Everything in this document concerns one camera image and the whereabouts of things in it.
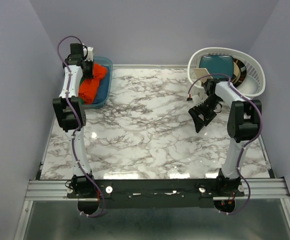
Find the orange t shirt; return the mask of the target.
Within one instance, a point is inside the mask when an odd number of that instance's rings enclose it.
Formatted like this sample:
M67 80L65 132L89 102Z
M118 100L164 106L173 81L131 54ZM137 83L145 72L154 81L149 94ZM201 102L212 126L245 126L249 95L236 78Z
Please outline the orange t shirt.
M100 84L100 81L105 77L107 70L105 67L95 63L94 64L94 78L85 78L85 104L92 104Z

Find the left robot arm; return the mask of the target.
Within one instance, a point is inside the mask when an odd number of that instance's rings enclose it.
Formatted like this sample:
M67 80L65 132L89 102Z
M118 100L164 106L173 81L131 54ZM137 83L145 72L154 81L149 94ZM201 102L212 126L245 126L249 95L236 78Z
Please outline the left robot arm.
M71 149L73 177L69 184L72 194L89 198L95 194L92 170L84 143L86 114L78 96L84 73L92 73L93 63L87 62L88 48L81 43L70 45L70 54L62 60L64 82L59 97L52 101L58 125L65 132Z

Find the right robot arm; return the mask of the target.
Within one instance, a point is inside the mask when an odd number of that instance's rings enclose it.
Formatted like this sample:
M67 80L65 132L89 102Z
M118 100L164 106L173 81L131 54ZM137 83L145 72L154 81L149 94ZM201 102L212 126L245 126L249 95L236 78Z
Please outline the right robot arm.
M262 103L243 96L223 78L207 79L204 89L207 99L189 109L197 133L216 117L215 109L218 104L224 102L230 107L227 122L230 146L215 182L216 193L226 196L238 188L242 179L240 168L247 150L262 131Z

